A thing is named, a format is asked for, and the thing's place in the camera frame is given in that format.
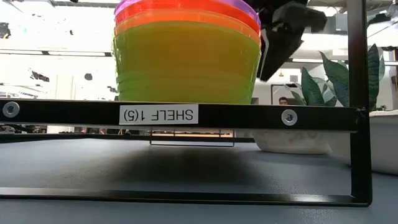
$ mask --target purple bowl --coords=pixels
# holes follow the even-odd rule
[[[136,2],[139,2],[142,0],[122,0],[114,9],[114,15],[119,14],[120,11],[122,11],[124,8],[128,7],[131,4],[134,4]],[[243,0],[216,0],[225,4],[229,4],[230,6],[234,6],[242,11],[244,11],[246,14],[248,14],[250,17],[254,19],[255,22],[261,27],[261,21],[255,10],[246,2]]]

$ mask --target shelf label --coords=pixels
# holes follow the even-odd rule
[[[198,124],[199,105],[122,105],[120,125]]]

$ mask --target potted plant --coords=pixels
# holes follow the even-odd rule
[[[343,106],[349,106],[348,69],[327,59],[324,54],[322,59],[326,75],[334,86],[338,101]],[[372,168],[378,172],[398,174],[398,150],[395,143],[395,135],[398,132],[398,110],[383,111],[383,106],[376,107],[379,81],[383,78],[384,72],[384,60],[382,57],[379,60],[379,52],[373,45],[368,52]],[[349,134],[331,133],[326,135],[326,138],[331,147],[330,155],[350,164]]]
[[[307,106],[335,106],[336,96],[326,81],[321,78],[311,77],[306,68],[302,69],[301,85],[296,83],[302,91],[299,93],[285,86],[293,97],[301,104]],[[325,154],[330,148],[323,133],[308,131],[253,131],[252,135],[256,144],[262,151],[289,153],[289,154]]]

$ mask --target screw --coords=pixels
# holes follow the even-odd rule
[[[14,107],[13,106],[8,106],[7,107],[7,112],[10,113],[10,114],[13,113],[14,112]]]
[[[293,126],[297,122],[297,113],[294,110],[285,110],[281,116],[282,122],[287,126]]]
[[[13,118],[19,114],[19,105],[16,102],[8,102],[2,107],[2,113],[7,118]]]

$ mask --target person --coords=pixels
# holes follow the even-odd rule
[[[279,105],[287,105],[287,98],[284,96],[279,98]]]

